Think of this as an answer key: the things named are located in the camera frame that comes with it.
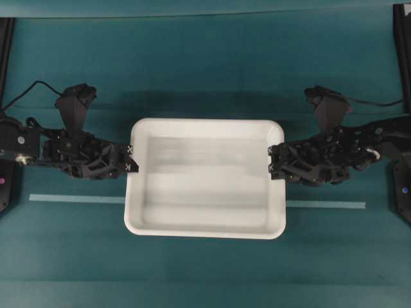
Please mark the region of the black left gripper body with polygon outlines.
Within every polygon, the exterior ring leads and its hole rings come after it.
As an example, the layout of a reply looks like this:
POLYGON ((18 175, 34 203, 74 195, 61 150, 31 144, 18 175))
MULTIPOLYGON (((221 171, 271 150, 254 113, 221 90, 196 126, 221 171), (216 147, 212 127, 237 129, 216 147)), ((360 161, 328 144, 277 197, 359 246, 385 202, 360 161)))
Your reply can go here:
POLYGON ((73 178, 115 179, 125 174, 124 146, 94 135, 64 129, 42 131, 41 165, 61 170, 73 178))

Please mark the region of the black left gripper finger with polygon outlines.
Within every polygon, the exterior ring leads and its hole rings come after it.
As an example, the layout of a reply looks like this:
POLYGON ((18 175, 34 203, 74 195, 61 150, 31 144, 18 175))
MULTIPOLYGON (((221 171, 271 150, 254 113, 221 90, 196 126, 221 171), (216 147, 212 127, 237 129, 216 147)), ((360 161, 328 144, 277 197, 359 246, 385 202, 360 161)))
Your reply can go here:
POLYGON ((133 160, 133 151, 134 147, 131 144, 124 144, 123 145, 123 155, 124 160, 133 160))
POLYGON ((138 173, 139 172, 139 166, 132 158, 127 158, 123 162, 123 169, 124 169, 124 172, 126 173, 138 173))

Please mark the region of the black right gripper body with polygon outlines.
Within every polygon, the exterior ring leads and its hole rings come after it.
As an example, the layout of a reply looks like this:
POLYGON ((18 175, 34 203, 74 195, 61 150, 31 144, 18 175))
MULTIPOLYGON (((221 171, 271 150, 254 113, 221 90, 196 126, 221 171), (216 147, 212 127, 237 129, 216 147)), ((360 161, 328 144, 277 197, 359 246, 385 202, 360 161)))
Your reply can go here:
POLYGON ((339 126, 308 139, 282 142, 280 157, 272 157, 272 162, 281 164, 282 180, 288 184, 340 184, 350 179, 354 132, 353 127, 339 126))

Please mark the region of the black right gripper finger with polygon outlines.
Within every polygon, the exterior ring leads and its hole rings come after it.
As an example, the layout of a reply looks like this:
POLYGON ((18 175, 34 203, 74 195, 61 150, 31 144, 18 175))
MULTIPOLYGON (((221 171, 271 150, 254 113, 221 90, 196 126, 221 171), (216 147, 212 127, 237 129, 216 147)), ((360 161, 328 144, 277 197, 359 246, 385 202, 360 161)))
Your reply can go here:
POLYGON ((280 146, 279 145, 269 146, 268 156, 269 157, 280 157, 280 146))
POLYGON ((268 165, 268 172, 272 180, 282 180, 283 179, 283 170, 280 163, 270 163, 268 165))

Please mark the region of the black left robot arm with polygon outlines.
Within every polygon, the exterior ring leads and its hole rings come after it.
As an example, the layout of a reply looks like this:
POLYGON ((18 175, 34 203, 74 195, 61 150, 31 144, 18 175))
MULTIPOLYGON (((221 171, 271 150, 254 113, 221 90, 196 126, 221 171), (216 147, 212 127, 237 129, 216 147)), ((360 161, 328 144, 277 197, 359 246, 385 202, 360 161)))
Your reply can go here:
POLYGON ((82 130, 44 128, 32 117, 22 124, 1 113, 1 159, 22 166, 56 168, 73 178, 115 179, 139 172, 133 150, 82 130))

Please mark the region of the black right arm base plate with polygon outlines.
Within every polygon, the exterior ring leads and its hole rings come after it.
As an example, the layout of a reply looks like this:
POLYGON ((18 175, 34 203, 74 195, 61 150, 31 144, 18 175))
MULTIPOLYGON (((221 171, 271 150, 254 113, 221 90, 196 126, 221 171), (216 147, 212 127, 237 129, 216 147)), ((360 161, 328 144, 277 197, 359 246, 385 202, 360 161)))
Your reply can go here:
MULTIPOLYGON (((393 32, 398 56, 403 101, 407 115, 399 124, 404 132, 410 133, 410 1, 393 5, 393 32)), ((396 212, 407 223, 410 222, 410 136, 406 137, 405 154, 393 167, 396 193, 396 212)))

